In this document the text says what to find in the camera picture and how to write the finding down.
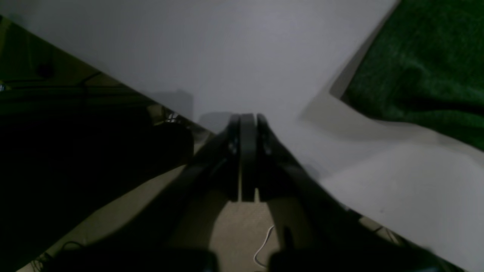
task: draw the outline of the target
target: wire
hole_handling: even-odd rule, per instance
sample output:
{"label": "wire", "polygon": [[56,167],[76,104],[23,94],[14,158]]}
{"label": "wire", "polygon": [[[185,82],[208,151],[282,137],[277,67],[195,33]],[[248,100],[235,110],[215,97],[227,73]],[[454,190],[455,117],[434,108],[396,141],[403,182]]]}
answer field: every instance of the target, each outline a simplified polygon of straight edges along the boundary
{"label": "wire", "polygon": [[5,80],[4,84],[12,84],[12,83],[27,83],[27,82],[43,82],[45,79],[18,79],[18,80]]}
{"label": "wire", "polygon": [[[15,90],[23,90],[23,89],[66,89],[66,88],[72,88],[72,89],[78,89],[81,88],[82,86],[76,86],[76,85],[71,85],[71,86],[61,86],[61,85],[56,85],[56,86],[24,86],[24,87],[15,87]],[[100,88],[100,89],[115,89],[119,88],[119,86],[89,86],[89,88]]]}
{"label": "wire", "polygon": [[392,243],[394,243],[394,244],[398,244],[397,242],[395,242],[395,240],[393,240],[393,237],[392,237],[392,235],[391,235],[390,231],[389,231],[387,228],[385,228],[385,231],[387,232],[387,235],[388,235],[388,237],[390,238],[390,240],[392,240]]}
{"label": "wire", "polygon": [[32,270],[33,272],[40,272],[42,271],[42,265],[39,264],[41,262],[39,262],[38,259],[34,259],[33,261],[30,262],[30,266],[32,266]]}
{"label": "wire", "polygon": [[101,73],[101,72],[96,72],[96,73],[94,73],[94,74],[92,74],[92,75],[88,76],[87,78],[83,79],[83,80],[82,80],[82,81],[79,83],[79,85],[84,85],[84,84],[86,84],[86,82],[88,82],[89,80],[91,80],[91,79],[93,79],[93,78],[95,78],[95,77],[97,77],[97,76],[100,76],[100,75],[102,75],[102,74],[103,74],[103,73]]}
{"label": "wire", "polygon": [[80,247],[80,248],[84,248],[84,247],[85,247],[83,244],[78,243],[78,242],[76,242],[76,241],[69,241],[69,242],[65,243],[65,244],[62,246],[62,249],[61,249],[61,250],[62,250],[62,251],[64,251],[64,250],[65,250],[65,246],[67,246],[67,245],[68,245],[68,244],[70,244],[70,243],[71,243],[71,244],[75,244],[75,245],[77,245],[77,246],[78,246],[78,247]]}
{"label": "wire", "polygon": [[373,232],[373,233],[379,232],[379,231],[380,231],[382,228],[383,228],[382,226],[377,227],[377,229],[373,230],[372,232]]}
{"label": "wire", "polygon": [[257,252],[254,254],[254,262],[262,267],[262,268],[267,268],[266,265],[262,264],[261,262],[259,262],[259,260],[257,259],[257,254],[259,254],[259,252],[264,248],[264,246],[267,244],[267,241],[269,240],[269,237],[271,236],[271,233],[272,233],[272,230],[274,229],[274,225],[272,225],[268,230],[267,230],[267,234],[266,234],[266,239],[264,240],[264,243],[262,244],[262,246],[260,246],[259,250],[257,250]]}

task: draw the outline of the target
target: floor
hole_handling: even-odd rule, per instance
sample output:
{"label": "floor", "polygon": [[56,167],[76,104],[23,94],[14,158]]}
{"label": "floor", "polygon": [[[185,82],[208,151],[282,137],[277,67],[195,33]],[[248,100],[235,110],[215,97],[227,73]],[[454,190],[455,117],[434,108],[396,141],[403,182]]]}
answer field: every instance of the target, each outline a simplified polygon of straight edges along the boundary
{"label": "floor", "polygon": [[[14,39],[6,40],[7,33],[17,31]],[[23,30],[7,20],[0,23],[0,91],[9,88],[7,81],[37,82],[39,86],[74,86],[83,82],[90,86],[117,86],[119,82],[98,71],[76,58],[48,45],[35,36],[22,32]],[[36,69],[43,63],[53,63],[55,71],[51,74],[48,68]],[[153,104],[147,108],[151,113],[153,123],[164,120],[164,108]],[[197,127],[195,149],[210,138],[210,133]],[[147,181],[135,190],[123,195],[115,201],[99,209],[81,224],[52,245],[46,252],[54,256],[70,241],[83,245],[96,242],[113,233],[131,218],[136,216],[160,191],[172,182],[183,170],[174,169]],[[384,239],[398,243],[397,235],[368,218],[362,218],[361,223]],[[265,268],[254,261],[254,253],[265,241],[268,229],[273,225],[269,209],[265,203],[228,203],[215,222],[210,249],[218,256],[222,272],[256,272]],[[273,233],[258,259],[267,264],[270,255],[278,251],[277,235]],[[31,272],[34,266],[26,265],[20,272]]]}

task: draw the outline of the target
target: white cable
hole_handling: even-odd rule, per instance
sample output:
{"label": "white cable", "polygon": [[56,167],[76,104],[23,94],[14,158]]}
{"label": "white cable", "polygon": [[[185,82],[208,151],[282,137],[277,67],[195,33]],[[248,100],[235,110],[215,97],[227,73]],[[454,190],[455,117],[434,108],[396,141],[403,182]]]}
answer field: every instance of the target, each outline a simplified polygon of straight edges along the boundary
{"label": "white cable", "polygon": [[266,234],[266,240],[264,240],[264,243],[262,244],[262,246],[260,246],[259,250],[257,250],[257,252],[254,254],[254,262],[262,267],[262,268],[266,268],[267,266],[262,264],[261,262],[259,262],[259,260],[257,259],[257,254],[259,254],[259,252],[264,248],[264,246],[267,244],[267,241],[269,240],[269,237],[271,236],[271,233],[272,233],[272,230],[274,229],[274,225],[272,225],[268,230],[267,230],[267,234]]}

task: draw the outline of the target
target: green blanket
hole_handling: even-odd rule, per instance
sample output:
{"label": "green blanket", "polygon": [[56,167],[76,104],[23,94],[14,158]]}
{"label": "green blanket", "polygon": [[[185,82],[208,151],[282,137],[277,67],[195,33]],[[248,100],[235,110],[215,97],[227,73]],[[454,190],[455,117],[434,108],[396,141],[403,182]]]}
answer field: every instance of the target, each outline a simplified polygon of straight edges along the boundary
{"label": "green blanket", "polygon": [[415,123],[484,150],[484,1],[403,0],[345,100],[366,116]]}

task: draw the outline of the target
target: cloth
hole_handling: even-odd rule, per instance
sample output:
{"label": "cloth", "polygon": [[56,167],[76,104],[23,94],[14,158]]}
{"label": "cloth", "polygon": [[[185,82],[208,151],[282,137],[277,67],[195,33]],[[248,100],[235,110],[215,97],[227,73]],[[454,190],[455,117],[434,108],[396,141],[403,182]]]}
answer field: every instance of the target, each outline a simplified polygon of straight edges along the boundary
{"label": "cloth", "polygon": [[484,150],[484,1],[402,0],[345,92],[371,118]]}

